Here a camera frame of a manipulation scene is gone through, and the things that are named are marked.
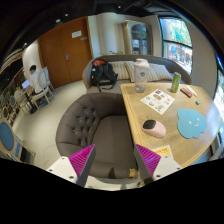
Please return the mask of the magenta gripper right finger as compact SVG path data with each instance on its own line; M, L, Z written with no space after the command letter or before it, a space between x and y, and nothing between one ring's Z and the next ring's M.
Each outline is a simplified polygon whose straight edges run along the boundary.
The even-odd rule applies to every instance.
M133 154L139 167L141 180L145 185L182 169L170 156L159 155L138 144L134 145Z

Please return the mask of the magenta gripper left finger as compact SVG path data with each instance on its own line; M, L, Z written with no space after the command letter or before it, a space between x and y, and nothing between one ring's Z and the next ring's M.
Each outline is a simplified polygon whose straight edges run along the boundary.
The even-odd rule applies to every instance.
M47 171L84 187L96 156L95 145L92 144L70 157L62 156Z

